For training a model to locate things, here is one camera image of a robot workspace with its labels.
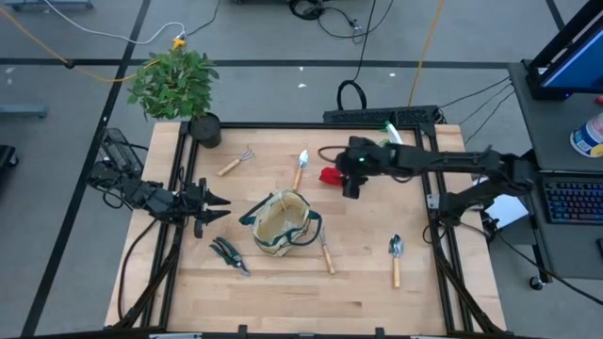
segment concrete floor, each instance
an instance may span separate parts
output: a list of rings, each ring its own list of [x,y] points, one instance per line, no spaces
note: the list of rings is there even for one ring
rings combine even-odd
[[[181,21],[188,30],[211,17],[217,0],[153,0],[141,30],[148,39],[162,24]],[[214,59],[332,59],[356,60],[360,45],[335,40],[316,23],[293,17],[280,0],[245,0],[236,6],[222,0],[218,19],[189,40],[189,48]],[[584,0],[555,0],[567,21]],[[128,36],[142,0],[94,1],[95,10],[68,11],[82,25]],[[366,26],[370,2],[333,1]],[[376,18],[387,1],[380,0]],[[437,0],[395,0],[383,25],[370,35],[367,59],[420,58]],[[53,13],[27,11],[16,18],[57,52],[72,58],[122,57],[125,43],[76,30]],[[334,31],[347,34],[341,18],[325,17]],[[557,28],[545,0],[448,1],[432,40],[428,60],[513,62],[533,57]],[[153,44],[138,46],[134,58],[170,48],[176,28]],[[48,57],[0,18],[0,58]],[[113,77],[117,67],[87,67]],[[128,73],[136,68],[130,67]],[[0,199],[0,337],[18,336],[53,248],[93,132],[106,103],[110,84],[99,83],[60,66],[0,65],[0,102],[38,103],[49,107],[45,120],[0,120],[0,144],[18,148],[21,164],[3,183]],[[324,110],[335,109],[338,84],[354,75],[344,67],[219,68],[213,111],[223,121],[321,121]],[[359,83],[368,105],[406,105],[414,69],[364,68]],[[507,76],[504,70],[425,69],[414,105],[444,104]],[[153,122],[145,122],[137,106],[126,102],[122,87],[109,125],[119,127],[131,142],[148,144]],[[461,121],[493,91],[445,109],[450,123]],[[357,99],[344,93],[346,107]],[[497,100],[463,125],[468,137],[494,109]],[[512,96],[467,145],[481,150],[488,144],[502,152],[530,148],[521,112]],[[88,190],[73,233],[42,314],[37,334],[100,329],[122,253],[129,221],[125,210],[105,207],[100,195]],[[518,334],[548,338],[597,337],[603,330],[603,310],[559,283],[533,292],[527,279],[533,268],[504,245],[491,248],[507,325]],[[603,282],[572,281],[603,297]]]

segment desk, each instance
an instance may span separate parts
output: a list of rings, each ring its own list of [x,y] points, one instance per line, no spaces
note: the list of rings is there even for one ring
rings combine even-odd
[[[168,182],[179,128],[180,123],[155,125],[145,180]],[[207,178],[213,193],[233,202],[225,206],[233,213],[209,224],[203,239],[196,239],[191,227],[185,229],[169,331],[234,332],[238,325],[246,324],[249,332],[362,334],[383,327],[387,334],[446,333],[432,248],[421,239],[428,222],[421,179],[401,185],[388,177],[371,178],[362,186],[358,201],[344,199],[340,188],[318,180],[320,170],[329,164],[318,158],[317,149],[346,145],[350,135],[375,140],[385,137],[368,130],[223,129],[223,142],[218,148],[199,148],[193,181]],[[413,133],[401,136],[405,143],[415,144]],[[442,151],[464,148],[458,126],[437,126],[437,139]],[[189,143],[190,138],[185,148],[190,147]],[[219,178],[216,172],[247,145],[256,157]],[[273,258],[258,249],[251,231],[237,222],[271,191],[293,185],[297,157],[303,149],[310,153],[310,162],[301,179],[300,193],[323,216],[337,270],[333,276],[326,271],[318,242]],[[468,174],[447,174],[445,178],[449,191],[471,185]],[[124,253],[150,222],[146,212],[134,212]],[[464,222],[480,227],[474,212],[467,212]],[[483,236],[463,228],[456,231],[467,289],[493,322],[505,328]],[[144,237],[130,258],[124,308],[132,305],[149,280],[156,233],[157,228]],[[400,234],[405,242],[400,289],[392,288],[392,258],[387,253],[393,233]],[[252,273],[250,278],[239,275],[208,248],[216,236],[224,236],[242,253]],[[117,288],[118,282],[107,324],[118,320]],[[151,324],[158,321],[161,291],[156,295]],[[456,300],[456,294],[450,291],[451,299]]]
[[[603,158],[589,158],[576,152],[569,135],[600,112],[596,94],[573,94],[563,102],[537,101],[531,97],[522,63],[509,65],[517,101],[528,128],[533,154],[543,172],[601,173]],[[532,190],[530,197],[530,229],[525,220],[519,226],[520,236],[510,237],[516,245],[530,244],[541,266],[563,278],[603,279],[603,265],[595,241],[603,237],[603,228],[595,225],[550,224],[543,209],[541,191]],[[550,279],[543,272],[543,281]]]

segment yellow cable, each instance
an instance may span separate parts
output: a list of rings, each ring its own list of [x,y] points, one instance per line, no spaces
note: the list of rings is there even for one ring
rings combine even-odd
[[[21,24],[19,24],[19,22],[17,21],[17,19],[15,19],[12,15],[10,15],[4,8],[0,8],[0,13],[4,14],[15,26],[17,26],[17,28],[19,28],[26,36],[28,36],[30,39],[32,39],[33,41],[35,41],[38,45],[40,45],[51,56],[59,59],[65,65],[69,64],[69,61],[66,58],[64,58],[63,56],[59,55],[57,52],[53,51],[52,48],[48,47],[44,42],[40,41],[38,38],[34,37],[33,34],[31,34],[25,27],[23,27]],[[154,64],[156,64],[156,62],[157,61],[153,61],[150,64],[144,66],[144,68],[153,66]],[[110,83],[123,82],[123,81],[127,81],[127,80],[130,80],[130,79],[136,77],[135,74],[132,74],[132,75],[128,75],[128,76],[126,76],[124,78],[121,78],[121,79],[107,79],[107,78],[104,78],[102,76],[98,76],[98,75],[96,75],[94,73],[88,72],[86,70],[82,70],[82,69],[79,69],[79,68],[73,68],[73,69],[76,70],[79,73],[82,73],[84,75],[92,77],[92,78],[94,78],[94,79],[96,79],[98,81],[110,82]]]
[[[435,13],[435,18],[433,18],[432,28],[430,29],[430,34],[427,36],[427,41],[425,41],[425,47],[423,47],[423,54],[421,55],[421,60],[418,62],[418,67],[416,68],[415,80],[413,81],[413,86],[411,87],[411,95],[408,98],[408,106],[413,104],[413,98],[415,97],[415,87],[418,81],[418,76],[421,74],[421,68],[423,67],[423,61],[427,57],[427,51],[430,49],[430,43],[432,43],[432,35],[433,31],[435,31],[435,26],[437,25],[437,21],[440,19],[440,13],[442,13],[442,8],[444,7],[444,1],[440,0],[440,4],[437,6],[437,12]]]

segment wooden tabletop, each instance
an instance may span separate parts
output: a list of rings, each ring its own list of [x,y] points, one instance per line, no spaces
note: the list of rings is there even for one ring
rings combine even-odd
[[[169,181],[179,127],[180,123],[172,122],[155,125],[145,180]],[[436,130],[441,151],[464,150],[458,126],[439,125]],[[400,134],[405,144],[415,144],[413,133]],[[238,325],[247,324],[250,332],[362,334],[383,327],[388,334],[446,333],[432,248],[421,238],[428,222],[421,179],[398,184],[389,177],[372,177],[361,187],[357,201],[343,198],[340,187],[318,180],[320,171],[331,165],[318,158],[317,149],[346,145],[351,135],[377,141],[385,138],[384,133],[368,130],[224,129],[218,148],[199,148],[193,180],[207,178],[214,194],[232,201],[224,209],[233,213],[210,223],[203,239],[193,236],[192,227],[185,229],[169,331],[233,332]],[[248,145],[256,157],[220,178],[218,170]],[[297,158],[304,149],[310,160],[299,192],[313,210],[322,214],[335,275],[328,273],[318,242],[274,258],[257,248],[251,230],[237,222],[270,192],[292,187]],[[452,192],[471,185],[468,174],[447,173],[445,178]],[[124,253],[151,220],[144,211],[134,212]],[[481,227],[475,212],[465,213],[463,221]],[[149,280],[157,230],[155,227],[138,243],[128,263],[126,309]],[[392,234],[402,237],[405,248],[400,258],[399,289],[392,286],[392,257],[387,252]],[[465,228],[457,228],[456,234],[467,289],[493,322],[504,329],[483,236]],[[251,277],[240,275],[208,248],[216,236],[225,237],[242,253]],[[117,286],[116,281],[107,325],[118,320]],[[456,293],[451,287],[450,291],[453,305],[458,306]],[[160,304],[162,295],[160,288],[155,305]],[[159,307],[155,307],[152,323],[157,323],[158,314]],[[460,329],[460,317],[455,318]]]

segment computer monitor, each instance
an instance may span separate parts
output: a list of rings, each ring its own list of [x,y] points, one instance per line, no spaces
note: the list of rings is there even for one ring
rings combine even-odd
[[[534,99],[603,93],[603,17],[596,18],[601,11],[603,1],[591,0],[529,64]]]

